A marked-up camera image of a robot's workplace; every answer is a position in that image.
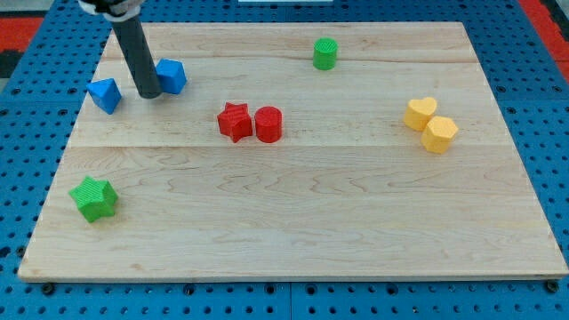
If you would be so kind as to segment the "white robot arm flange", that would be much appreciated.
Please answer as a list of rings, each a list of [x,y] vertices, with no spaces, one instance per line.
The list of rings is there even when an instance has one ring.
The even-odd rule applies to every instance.
[[[91,15],[102,15],[110,22],[123,22],[137,16],[145,0],[78,0],[80,8]]]

